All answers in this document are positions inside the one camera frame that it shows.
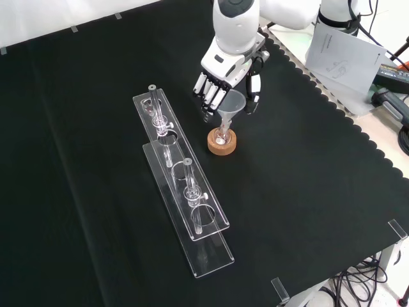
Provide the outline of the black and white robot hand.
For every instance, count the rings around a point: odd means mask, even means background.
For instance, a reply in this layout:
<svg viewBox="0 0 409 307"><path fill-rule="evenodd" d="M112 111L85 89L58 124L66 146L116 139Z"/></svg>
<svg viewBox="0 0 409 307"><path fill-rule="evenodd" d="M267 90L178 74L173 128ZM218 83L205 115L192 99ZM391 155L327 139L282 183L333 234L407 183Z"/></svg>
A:
<svg viewBox="0 0 409 307"><path fill-rule="evenodd" d="M260 72L270 53L265 47L267 35L256 33L254 46L244 54L228 54L217 45L216 39L201 60L202 72L194 87L193 95L200 97L203 119L211 121L216 111L225 105L226 96L242 80L246 83L247 114L255 112L261 94Z"/></svg>

